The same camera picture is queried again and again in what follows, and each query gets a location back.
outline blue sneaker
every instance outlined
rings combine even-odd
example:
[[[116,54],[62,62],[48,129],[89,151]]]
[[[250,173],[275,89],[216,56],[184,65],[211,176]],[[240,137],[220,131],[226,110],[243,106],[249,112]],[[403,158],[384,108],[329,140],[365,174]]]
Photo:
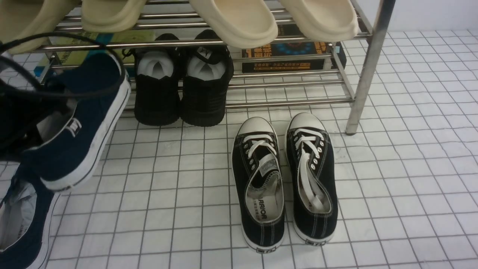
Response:
[[[52,91],[96,92],[118,82],[120,69],[113,57],[95,54],[80,67],[52,77]],[[102,97],[70,100],[71,113],[56,112],[38,125],[42,145],[25,150],[22,163],[40,176],[52,191],[67,191],[91,178],[111,131],[131,93],[125,77],[118,90]]]
[[[50,223],[60,194],[20,165],[0,202],[0,268],[44,268],[49,253]]]

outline white tile floor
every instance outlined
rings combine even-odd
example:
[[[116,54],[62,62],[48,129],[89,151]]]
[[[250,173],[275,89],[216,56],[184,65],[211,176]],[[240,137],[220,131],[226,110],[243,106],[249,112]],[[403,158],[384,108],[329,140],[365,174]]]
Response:
[[[390,33],[355,136],[343,134],[346,105],[229,111],[206,129],[120,119],[95,176],[60,198],[47,268],[478,268],[477,36]],[[346,71],[356,85],[366,43],[345,45]],[[39,56],[15,59],[32,69]],[[0,76],[26,86],[14,73]],[[341,88],[309,87],[237,90],[228,98],[342,94]],[[283,246],[259,255],[242,238],[229,148],[248,117],[264,117],[283,134],[290,118],[304,111],[317,115],[333,139],[336,234],[324,247],[305,246],[288,218]],[[281,162],[290,217],[290,172]],[[0,163],[0,190],[15,169]]]

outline black cable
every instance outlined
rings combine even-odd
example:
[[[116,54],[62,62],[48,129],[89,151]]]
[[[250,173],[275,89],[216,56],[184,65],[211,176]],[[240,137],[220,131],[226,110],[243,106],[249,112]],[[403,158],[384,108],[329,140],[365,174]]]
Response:
[[[95,98],[104,95],[111,94],[118,90],[120,85],[123,83],[126,77],[126,71],[124,68],[123,61],[119,57],[119,55],[112,49],[108,48],[105,44],[100,43],[96,40],[92,40],[90,38],[76,35],[76,34],[69,34],[69,33],[43,33],[43,34],[35,34],[32,36],[28,36],[22,39],[13,40],[11,42],[1,44],[0,45],[0,55],[20,44],[25,42],[37,39],[37,38],[44,38],[44,37],[68,37],[68,38],[75,38],[81,41],[89,42],[99,46],[99,49],[107,50],[113,57],[116,59],[117,63],[119,64],[120,68],[120,75],[119,80],[111,87],[96,91],[96,92],[88,92],[88,93],[56,93],[56,92],[47,92],[48,89],[46,86],[42,86],[38,80],[30,74],[25,68],[17,64],[16,62],[8,59],[7,57],[0,56],[0,63],[4,63],[9,67],[13,68],[15,71],[20,73],[34,88],[35,90],[20,90],[11,85],[0,85],[0,93],[6,93],[9,95],[14,95],[23,98],[44,98],[44,99],[85,99],[85,98]]]

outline metal shoe rack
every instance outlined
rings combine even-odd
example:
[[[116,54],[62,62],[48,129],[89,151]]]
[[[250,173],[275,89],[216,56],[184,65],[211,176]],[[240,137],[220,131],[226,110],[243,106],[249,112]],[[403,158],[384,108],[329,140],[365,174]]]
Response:
[[[166,5],[166,4],[188,4],[187,0],[149,0],[147,5]],[[344,89],[345,96],[343,98],[321,98],[308,99],[301,101],[268,101],[268,102],[247,102],[247,103],[228,103],[228,109],[247,109],[247,108],[262,108],[262,107],[282,107],[282,106],[304,106],[304,105],[318,105],[318,104],[351,104],[351,113],[348,119],[346,133],[353,135],[357,132],[360,117],[368,96],[370,85],[372,82],[375,68],[380,57],[380,52],[390,23],[391,14],[395,5],[395,0],[380,0],[377,18],[375,24],[372,26],[364,12],[357,4],[356,0],[352,3],[357,11],[359,17],[360,33],[355,39],[364,39],[368,42],[367,56],[363,65],[363,70],[360,75],[360,80],[356,91],[352,88],[344,67],[340,64],[338,55],[334,45],[329,44],[327,53],[323,55],[305,55],[305,56],[275,56],[269,58],[261,58],[261,62],[273,62],[283,60],[302,60],[302,59],[324,59],[326,68],[324,70],[314,71],[285,71],[274,73],[236,73],[231,81],[229,90],[243,90],[243,89],[263,89],[263,88],[288,88],[288,87],[311,87],[311,86],[337,86],[340,85]],[[272,13],[276,17],[278,24],[292,24],[294,23],[290,15],[285,9],[274,9]],[[162,20],[162,23],[148,23],[151,20]],[[164,20],[174,20],[174,22],[163,23]],[[81,16],[67,16],[63,22],[73,23],[74,25],[58,26],[56,31],[59,32],[80,32]],[[142,14],[138,23],[133,29],[188,29],[188,28],[207,28],[208,25],[194,12],[184,13],[155,13]],[[310,41],[304,36],[279,36],[274,43],[294,43]],[[111,43],[108,46],[114,49],[127,48],[141,48],[141,47],[165,47],[165,46],[201,46],[201,45],[223,45],[224,42],[220,40],[181,40],[181,41],[161,41],[161,42],[145,42],[145,43]],[[44,79],[47,71],[52,68],[55,72],[61,72],[63,69],[74,68],[75,66],[65,66],[58,64],[58,57],[56,52],[61,51],[77,51],[77,50],[94,50],[98,49],[96,45],[44,45],[40,47],[37,52],[46,53],[50,58],[50,65],[45,68],[41,75],[41,80]],[[331,69],[332,59],[335,60],[337,69]],[[257,59],[234,59],[235,63],[256,62]],[[244,79],[256,78],[277,78],[277,77],[297,77],[297,76],[314,76],[317,80],[295,81],[295,82],[274,82],[274,83],[244,83]],[[243,83],[235,83],[235,81],[242,80]]]

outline white shoelace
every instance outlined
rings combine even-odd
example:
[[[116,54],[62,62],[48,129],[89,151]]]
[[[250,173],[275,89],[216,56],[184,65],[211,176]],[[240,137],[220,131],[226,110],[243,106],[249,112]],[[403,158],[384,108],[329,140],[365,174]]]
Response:
[[[294,132],[294,136],[296,136],[298,133],[306,133],[310,134],[312,136],[304,136],[302,135],[300,138],[295,138],[295,149],[298,151],[301,149],[302,154],[299,160],[299,171],[297,174],[298,180],[300,180],[300,183],[302,184],[304,193],[309,200],[309,202],[312,204],[312,206],[318,210],[318,211],[328,211],[328,209],[325,208],[325,201],[326,197],[320,187],[318,186],[317,182],[314,179],[314,176],[312,175],[311,170],[307,167],[307,164],[312,157],[310,153],[307,153],[304,150],[304,146],[308,146],[312,152],[314,153],[314,160],[313,163],[311,164],[311,169],[315,170],[319,166],[320,160],[320,153],[323,152],[321,147],[315,147],[315,145],[312,142],[315,142],[317,140],[317,137],[321,139],[320,141],[320,146],[324,147],[325,145],[325,139],[324,136],[320,132],[315,132],[307,129],[297,129]]]
[[[256,148],[258,148],[259,146],[265,146],[265,147],[269,148],[274,153],[274,155],[277,155],[277,152],[274,148],[274,144],[268,142],[268,140],[270,140],[271,142],[273,141],[272,137],[270,137],[269,135],[267,135],[267,134],[264,134],[264,135],[263,134],[248,135],[244,138],[244,143],[249,141],[249,140],[252,140],[252,146],[250,147],[250,149],[248,149],[246,151],[247,152],[247,159],[252,158],[252,154],[254,153]]]

